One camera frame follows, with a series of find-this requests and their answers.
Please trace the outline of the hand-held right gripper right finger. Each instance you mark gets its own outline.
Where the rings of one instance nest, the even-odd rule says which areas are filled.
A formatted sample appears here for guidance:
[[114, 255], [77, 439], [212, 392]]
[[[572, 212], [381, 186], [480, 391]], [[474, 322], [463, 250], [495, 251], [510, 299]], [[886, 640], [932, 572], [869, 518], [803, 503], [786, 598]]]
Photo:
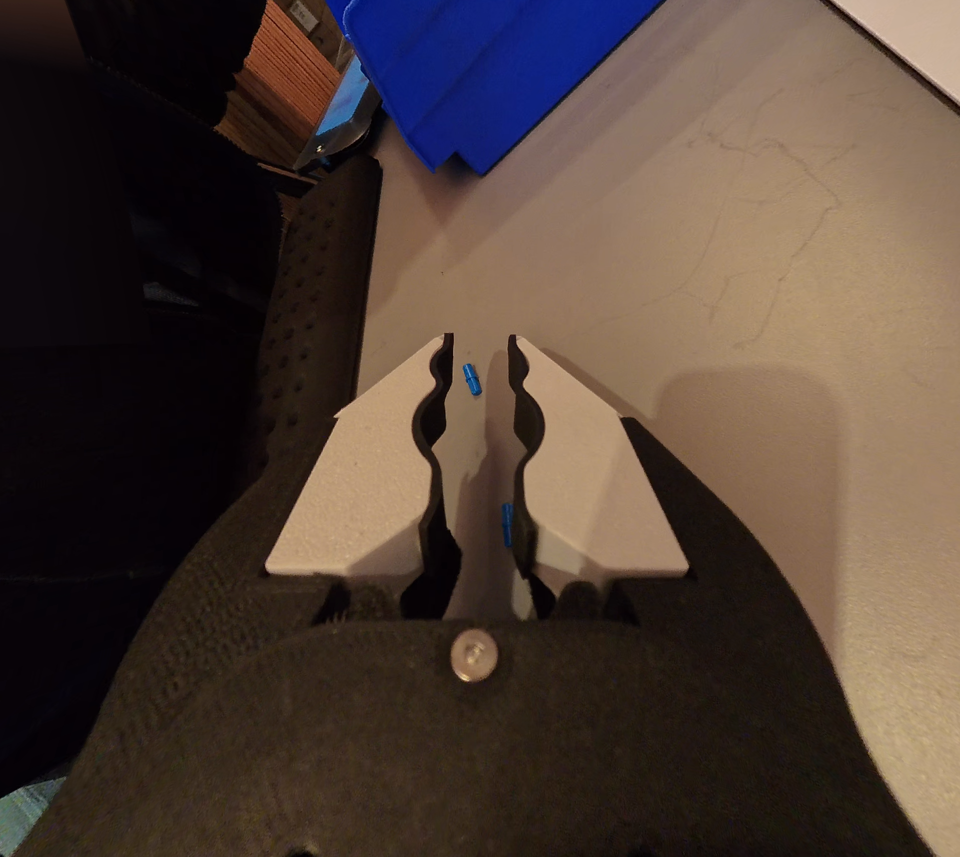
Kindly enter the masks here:
[[513, 431], [510, 548], [536, 604], [573, 584], [600, 594], [624, 579], [681, 579], [690, 563], [623, 418], [520, 335], [508, 339]]

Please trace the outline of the black perforated board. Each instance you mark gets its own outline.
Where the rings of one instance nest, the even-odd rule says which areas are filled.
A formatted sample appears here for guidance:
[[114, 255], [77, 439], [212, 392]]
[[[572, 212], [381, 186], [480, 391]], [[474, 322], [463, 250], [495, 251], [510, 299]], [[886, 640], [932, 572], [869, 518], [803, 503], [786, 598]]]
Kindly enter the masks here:
[[291, 454], [316, 458], [354, 399], [381, 187], [380, 164], [359, 154], [294, 210], [259, 347], [241, 491]]

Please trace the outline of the metal clamp plate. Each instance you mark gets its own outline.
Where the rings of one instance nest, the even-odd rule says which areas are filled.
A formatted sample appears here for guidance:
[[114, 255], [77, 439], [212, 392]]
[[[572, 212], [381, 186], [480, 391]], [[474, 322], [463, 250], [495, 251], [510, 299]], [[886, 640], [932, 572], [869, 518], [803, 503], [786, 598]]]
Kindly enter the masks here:
[[382, 98], [367, 77], [359, 55], [346, 64], [323, 117], [297, 157], [294, 170], [302, 175], [332, 172], [359, 153], [382, 116]]

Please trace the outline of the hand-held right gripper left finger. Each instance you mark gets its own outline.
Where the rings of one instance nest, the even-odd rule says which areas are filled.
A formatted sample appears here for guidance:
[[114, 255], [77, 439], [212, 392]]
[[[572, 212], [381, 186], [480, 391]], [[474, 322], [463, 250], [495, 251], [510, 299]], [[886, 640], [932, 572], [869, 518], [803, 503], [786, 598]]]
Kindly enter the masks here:
[[454, 336], [429, 340], [335, 417], [266, 559], [272, 576], [378, 584], [401, 604], [448, 604], [462, 551], [434, 445], [447, 428]]

